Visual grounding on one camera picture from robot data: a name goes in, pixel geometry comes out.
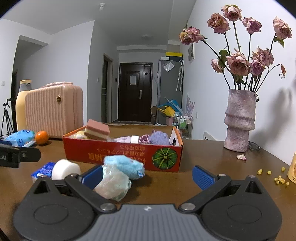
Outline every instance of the suitcase handle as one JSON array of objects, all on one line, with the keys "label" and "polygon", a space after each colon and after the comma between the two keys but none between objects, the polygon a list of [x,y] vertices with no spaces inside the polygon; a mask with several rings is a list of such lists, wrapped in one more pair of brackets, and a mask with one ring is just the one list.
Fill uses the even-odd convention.
[{"label": "suitcase handle", "polygon": [[50,83],[50,84],[47,84],[46,86],[43,86],[41,88],[44,88],[44,87],[50,87],[50,86],[55,86],[55,85],[72,85],[73,82],[54,82],[54,83]]}]

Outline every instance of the suitcase lock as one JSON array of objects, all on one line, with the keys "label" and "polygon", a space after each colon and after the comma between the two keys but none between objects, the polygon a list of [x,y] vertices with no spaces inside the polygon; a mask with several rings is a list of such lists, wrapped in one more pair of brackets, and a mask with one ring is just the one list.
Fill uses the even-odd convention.
[{"label": "suitcase lock", "polygon": [[60,103],[62,101],[61,95],[57,96],[57,102]]}]

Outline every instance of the ceiling light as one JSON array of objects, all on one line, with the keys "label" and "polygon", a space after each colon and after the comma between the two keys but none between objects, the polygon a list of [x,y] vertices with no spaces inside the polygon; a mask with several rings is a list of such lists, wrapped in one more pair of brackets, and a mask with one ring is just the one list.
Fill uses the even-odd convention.
[{"label": "ceiling light", "polygon": [[103,11],[105,4],[104,3],[100,3],[100,11]]}]

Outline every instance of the wooden table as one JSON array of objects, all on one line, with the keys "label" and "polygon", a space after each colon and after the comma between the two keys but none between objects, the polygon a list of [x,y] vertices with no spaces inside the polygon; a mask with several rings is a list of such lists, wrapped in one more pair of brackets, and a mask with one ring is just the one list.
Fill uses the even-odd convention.
[{"label": "wooden table", "polygon": [[[0,167],[0,227],[11,240],[18,240],[13,228],[12,217],[18,203],[32,186],[31,173],[49,161],[65,158],[63,143],[51,140],[47,146],[40,147],[41,160],[37,163],[21,163],[20,168]],[[290,181],[290,186],[276,185],[274,177],[282,175],[288,180],[288,165],[265,150],[248,151],[247,161],[236,158],[236,153],[223,148],[223,142],[204,140],[184,140],[184,150],[178,173],[146,171],[143,179],[133,181],[122,203],[157,204],[174,203],[179,206],[184,201],[201,190],[192,180],[192,168],[201,165],[213,174],[226,173],[232,179],[245,179],[247,175],[256,174],[269,194],[279,207],[283,223],[277,236],[277,241],[296,240],[296,184]],[[78,162],[82,172],[93,165]]]}]

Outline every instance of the red cardboard box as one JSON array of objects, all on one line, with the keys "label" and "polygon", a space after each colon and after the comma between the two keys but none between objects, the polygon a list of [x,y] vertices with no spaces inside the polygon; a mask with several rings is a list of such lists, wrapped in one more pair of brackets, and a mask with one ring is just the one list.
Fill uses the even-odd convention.
[{"label": "red cardboard box", "polygon": [[81,127],[63,136],[64,149],[68,160],[103,164],[105,156],[125,155],[144,163],[146,170],[177,172],[180,167],[183,142],[176,127],[108,124],[110,137],[150,134],[153,130],[162,131],[170,137],[174,145],[150,145],[108,142],[101,140],[73,139],[72,136],[85,127]]}]

